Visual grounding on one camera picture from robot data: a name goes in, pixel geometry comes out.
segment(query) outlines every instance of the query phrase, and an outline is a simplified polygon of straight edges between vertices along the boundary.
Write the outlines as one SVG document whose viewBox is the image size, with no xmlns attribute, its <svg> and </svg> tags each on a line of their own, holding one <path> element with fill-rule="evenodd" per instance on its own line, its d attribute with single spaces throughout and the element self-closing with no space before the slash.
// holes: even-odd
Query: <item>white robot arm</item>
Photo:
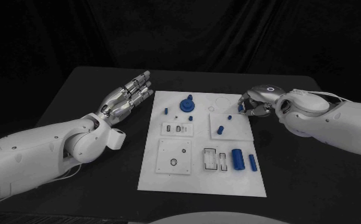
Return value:
<svg viewBox="0 0 361 224">
<path fill-rule="evenodd" d="M 340 103 L 329 103 L 315 94 L 340 98 Z M 245 108 L 246 101 L 252 105 L 249 110 Z M 273 85 L 253 87 L 240 97 L 239 113 L 268 116 L 272 109 L 294 134 L 314 137 L 361 155 L 361 103 L 327 92 L 294 89 L 286 93 Z"/>
<path fill-rule="evenodd" d="M 121 149 L 125 134 L 111 127 L 151 96 L 150 74 L 147 71 L 107 96 L 96 113 L 0 139 L 0 198 L 36 188 L 94 161 L 107 146 Z"/>
</svg>

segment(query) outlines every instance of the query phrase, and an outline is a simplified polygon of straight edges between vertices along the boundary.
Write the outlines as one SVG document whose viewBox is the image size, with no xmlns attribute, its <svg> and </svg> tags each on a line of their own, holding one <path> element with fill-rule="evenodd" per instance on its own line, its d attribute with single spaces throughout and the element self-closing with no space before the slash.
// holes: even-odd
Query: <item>blue object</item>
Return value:
<svg viewBox="0 0 361 224">
<path fill-rule="evenodd" d="M 258 171 L 258 165 L 256 165 L 256 161 L 255 161 L 255 156 L 250 155 L 250 167 L 252 167 L 252 171 L 256 172 Z"/>
<path fill-rule="evenodd" d="M 189 98 L 180 102 L 181 104 L 178 105 L 180 109 L 189 113 L 194 109 L 194 102 L 193 102 L 193 97 L 189 95 Z"/>
<path fill-rule="evenodd" d="M 246 167 L 245 167 L 245 161 L 243 161 L 243 155 L 242 155 L 242 150 L 240 149 L 233 149 L 232 150 L 232 156 L 233 156 L 235 169 L 236 170 L 246 169 Z"/>
<path fill-rule="evenodd" d="M 225 129 L 225 127 L 223 127 L 223 126 L 220 126 L 220 128 L 219 128 L 219 130 L 217 130 L 217 134 L 222 134 L 223 129 Z"/>
</svg>

